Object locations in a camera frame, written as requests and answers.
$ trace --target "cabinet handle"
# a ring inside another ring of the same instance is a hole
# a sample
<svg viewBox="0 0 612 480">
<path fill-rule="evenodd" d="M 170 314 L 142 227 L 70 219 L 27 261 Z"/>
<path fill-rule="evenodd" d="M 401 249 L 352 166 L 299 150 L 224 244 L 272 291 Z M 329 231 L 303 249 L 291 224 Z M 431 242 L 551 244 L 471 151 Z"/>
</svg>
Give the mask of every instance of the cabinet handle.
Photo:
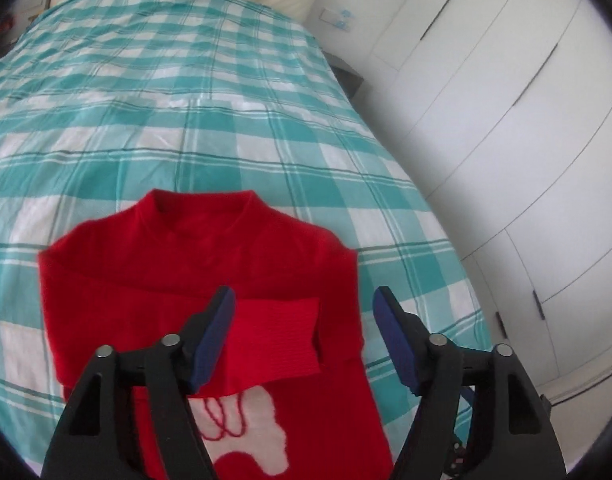
<svg viewBox="0 0 612 480">
<path fill-rule="evenodd" d="M 508 333 L 505 331 L 505 325 L 503 324 L 502 315 L 499 314 L 499 311 L 494 313 L 494 318 L 497 320 L 497 324 L 499 325 L 499 330 L 502 331 L 503 338 L 508 339 Z"/>
<path fill-rule="evenodd" d="M 544 314 L 544 308 L 541 306 L 541 302 L 539 301 L 539 297 L 537 296 L 537 291 L 532 291 L 532 297 L 535 298 L 535 303 L 537 304 L 537 310 L 539 311 L 539 317 L 545 321 L 546 314 Z"/>
<path fill-rule="evenodd" d="M 539 70 L 537 70 L 537 73 L 535 73 L 534 76 L 532 76 L 532 79 L 530 81 L 528 81 L 528 84 L 526 85 L 526 87 L 521 91 L 521 93 L 519 94 L 519 97 L 517 97 L 514 100 L 514 103 L 512 103 L 512 106 L 515 106 L 518 102 L 519 99 L 521 99 L 523 97 L 523 95 L 526 93 L 526 90 L 528 88 L 530 88 L 530 85 L 532 85 L 532 82 L 537 78 L 537 76 L 541 73 L 541 71 L 543 70 L 543 68 L 546 66 L 546 63 L 548 62 L 548 60 L 550 60 L 550 58 L 552 57 L 552 55 L 554 54 L 554 51 L 556 50 L 556 48 L 559 46 L 559 44 L 557 43 L 552 50 L 550 51 L 550 54 L 548 54 L 548 57 L 545 59 L 545 61 L 541 64 L 541 66 L 539 67 Z"/>
<path fill-rule="evenodd" d="M 446 8 L 446 5 L 448 5 L 448 2 L 451 0 L 446 0 L 446 3 L 444 3 L 441 6 L 441 9 L 439 9 L 439 12 L 437 12 L 437 15 L 435 16 L 435 18 L 430 22 L 430 25 L 428 25 L 428 27 L 426 28 L 426 30 L 423 31 L 422 37 L 419 38 L 419 41 L 422 41 L 423 38 L 425 38 L 425 35 L 428 34 L 428 31 L 430 30 L 430 28 L 435 24 L 435 22 L 437 21 L 437 18 L 439 18 L 439 15 L 443 12 L 443 9 Z"/>
</svg>

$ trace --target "plaid blanket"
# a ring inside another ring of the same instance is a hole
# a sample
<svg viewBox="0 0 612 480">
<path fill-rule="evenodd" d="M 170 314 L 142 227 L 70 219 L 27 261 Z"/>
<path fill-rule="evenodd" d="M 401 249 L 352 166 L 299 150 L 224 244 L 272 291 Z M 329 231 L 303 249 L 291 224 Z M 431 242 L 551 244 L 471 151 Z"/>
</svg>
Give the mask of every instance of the plaid blanket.
<svg viewBox="0 0 612 480">
<path fill-rule="evenodd" d="M 432 332 L 490 347 L 444 231 L 304 28 L 241 0 L 67 0 L 0 60 L 0 427 L 32 463 L 64 406 L 37 253 L 154 187 L 254 189 L 358 251 L 363 357 L 395 454 L 418 401 L 379 336 L 374 289 Z"/>
</svg>

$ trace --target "silver screw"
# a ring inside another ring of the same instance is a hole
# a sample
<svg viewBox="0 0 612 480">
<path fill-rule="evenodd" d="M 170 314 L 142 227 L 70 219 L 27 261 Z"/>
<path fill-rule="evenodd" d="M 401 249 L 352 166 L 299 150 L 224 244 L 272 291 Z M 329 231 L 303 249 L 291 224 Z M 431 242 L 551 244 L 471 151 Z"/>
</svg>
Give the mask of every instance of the silver screw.
<svg viewBox="0 0 612 480">
<path fill-rule="evenodd" d="M 95 355 L 97 357 L 108 357 L 113 353 L 113 347 L 110 345 L 102 345 L 97 350 L 95 350 Z"/>
<path fill-rule="evenodd" d="M 182 338 L 180 338 L 180 336 L 177 334 L 167 334 L 161 338 L 161 344 L 163 346 L 175 346 L 181 340 Z"/>
<path fill-rule="evenodd" d="M 428 340 L 435 346 L 444 346 L 448 344 L 448 338 L 443 334 L 430 334 Z"/>
<path fill-rule="evenodd" d="M 512 348 L 506 343 L 497 345 L 497 351 L 504 357 L 510 357 L 512 355 Z"/>
</svg>

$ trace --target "white wardrobe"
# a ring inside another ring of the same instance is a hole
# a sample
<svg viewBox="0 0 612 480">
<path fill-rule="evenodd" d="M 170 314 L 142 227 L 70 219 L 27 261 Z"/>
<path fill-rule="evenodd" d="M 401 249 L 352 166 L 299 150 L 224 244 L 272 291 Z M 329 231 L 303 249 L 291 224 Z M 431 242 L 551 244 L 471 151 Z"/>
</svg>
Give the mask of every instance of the white wardrobe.
<svg viewBox="0 0 612 480">
<path fill-rule="evenodd" d="M 612 32 L 593 4 L 406 0 L 367 66 L 356 108 L 494 338 L 554 395 L 612 370 Z"/>
</svg>

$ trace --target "teal and white plaid fabric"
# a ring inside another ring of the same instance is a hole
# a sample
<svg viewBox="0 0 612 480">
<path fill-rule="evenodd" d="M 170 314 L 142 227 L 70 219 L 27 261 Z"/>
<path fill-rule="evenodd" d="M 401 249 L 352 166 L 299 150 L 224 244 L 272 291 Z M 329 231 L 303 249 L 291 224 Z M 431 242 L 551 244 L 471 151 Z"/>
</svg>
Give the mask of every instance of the teal and white plaid fabric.
<svg viewBox="0 0 612 480">
<path fill-rule="evenodd" d="M 358 250 L 364 360 L 395 453 L 417 400 L 375 326 L 374 289 L 490 347 L 441 226 L 304 28 L 240 0 L 67 0 L 0 60 L 0 426 L 27 460 L 42 462 L 64 406 L 37 253 L 154 187 L 254 189 Z"/>
</svg>

